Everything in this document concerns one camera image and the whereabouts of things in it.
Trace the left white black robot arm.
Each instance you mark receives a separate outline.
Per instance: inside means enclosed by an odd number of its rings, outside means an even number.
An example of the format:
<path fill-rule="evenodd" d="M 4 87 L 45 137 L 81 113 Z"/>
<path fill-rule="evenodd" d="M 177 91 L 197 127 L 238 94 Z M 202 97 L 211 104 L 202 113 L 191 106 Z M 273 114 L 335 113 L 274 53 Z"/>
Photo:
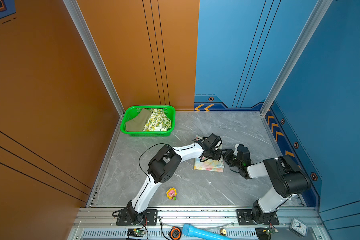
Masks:
<path fill-rule="evenodd" d="M 137 195 L 127 203 L 128 217 L 134 224 L 143 219 L 143 212 L 161 184 L 167 182 L 175 173 L 180 163 L 191 159 L 218 161 L 222 155 L 219 136 L 211 134 L 207 138 L 197 138 L 183 147 L 163 144 L 162 148 L 149 161 L 146 180 Z"/>

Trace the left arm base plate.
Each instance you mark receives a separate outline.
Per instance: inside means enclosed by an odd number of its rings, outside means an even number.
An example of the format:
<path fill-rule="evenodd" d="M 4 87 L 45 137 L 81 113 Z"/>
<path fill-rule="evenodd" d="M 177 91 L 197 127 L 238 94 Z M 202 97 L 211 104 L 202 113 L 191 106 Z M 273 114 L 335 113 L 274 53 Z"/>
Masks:
<path fill-rule="evenodd" d="M 155 226 L 158 220 L 158 210 L 146 210 L 136 217 L 130 217 L 126 209 L 121 209 L 117 212 L 116 225 L 117 226 Z"/>

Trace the pastel floral skirt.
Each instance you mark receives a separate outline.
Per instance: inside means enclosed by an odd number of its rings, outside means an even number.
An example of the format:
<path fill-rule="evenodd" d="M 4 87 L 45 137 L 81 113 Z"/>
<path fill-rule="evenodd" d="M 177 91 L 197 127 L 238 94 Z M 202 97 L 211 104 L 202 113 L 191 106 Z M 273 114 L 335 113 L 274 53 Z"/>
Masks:
<path fill-rule="evenodd" d="M 218 161 L 202 157 L 200 159 L 195 159 L 194 162 L 194 170 L 223 173 L 224 167 L 223 157 Z"/>

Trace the olive green skirt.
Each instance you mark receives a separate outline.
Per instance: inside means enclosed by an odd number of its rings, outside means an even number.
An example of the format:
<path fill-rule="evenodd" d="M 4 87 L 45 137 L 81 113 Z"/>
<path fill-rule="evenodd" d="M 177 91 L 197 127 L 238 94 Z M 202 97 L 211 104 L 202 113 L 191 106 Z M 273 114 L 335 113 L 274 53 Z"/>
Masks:
<path fill-rule="evenodd" d="M 127 132 L 142 132 L 152 112 L 147 109 L 142 109 L 141 112 L 133 119 L 126 122 Z"/>

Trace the green plastic basket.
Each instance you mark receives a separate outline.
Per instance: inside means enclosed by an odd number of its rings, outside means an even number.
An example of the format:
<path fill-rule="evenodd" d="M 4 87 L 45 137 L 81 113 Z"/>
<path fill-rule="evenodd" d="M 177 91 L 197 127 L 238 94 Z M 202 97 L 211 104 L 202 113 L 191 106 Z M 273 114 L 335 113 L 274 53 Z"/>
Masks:
<path fill-rule="evenodd" d="M 147 109 L 147 110 L 152 110 L 152 109 L 162 109 L 165 111 L 167 117 L 172 121 L 172 127 L 165 132 L 127 132 L 126 131 L 126 122 L 135 118 L 142 109 Z M 127 109 L 125 116 L 122 120 L 122 124 L 121 124 L 121 131 L 124 134 L 127 134 L 131 137 L 168 137 L 171 132 L 174 130 L 175 128 L 175 119 L 176 119 L 176 110 L 174 107 L 172 106 L 166 106 L 166 105 L 161 105 L 161 106 L 133 106 Z"/>

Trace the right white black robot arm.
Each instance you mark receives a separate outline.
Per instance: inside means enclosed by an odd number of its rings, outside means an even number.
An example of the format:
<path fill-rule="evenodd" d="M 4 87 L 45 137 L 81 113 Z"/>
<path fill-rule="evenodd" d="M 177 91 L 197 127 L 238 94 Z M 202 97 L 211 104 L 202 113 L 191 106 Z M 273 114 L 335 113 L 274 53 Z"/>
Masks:
<path fill-rule="evenodd" d="M 246 180 L 269 177 L 272 187 L 256 200 L 250 213 L 244 217 L 255 224 L 270 223 L 276 212 L 287 200 L 309 190 L 311 181 L 306 173 L 288 156 L 279 156 L 252 163 L 250 152 L 243 144 L 238 144 L 234 150 L 224 149 L 224 161 L 229 167 L 237 168 L 237 173 Z"/>

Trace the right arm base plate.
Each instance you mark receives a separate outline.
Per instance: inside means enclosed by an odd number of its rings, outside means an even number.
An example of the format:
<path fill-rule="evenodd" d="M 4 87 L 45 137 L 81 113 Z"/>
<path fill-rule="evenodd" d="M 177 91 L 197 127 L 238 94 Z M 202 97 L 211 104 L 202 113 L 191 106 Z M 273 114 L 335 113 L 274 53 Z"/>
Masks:
<path fill-rule="evenodd" d="M 263 213 L 262 211 L 238 209 L 236 210 L 237 218 L 240 226 L 249 225 L 273 225 L 280 224 L 277 212 Z"/>

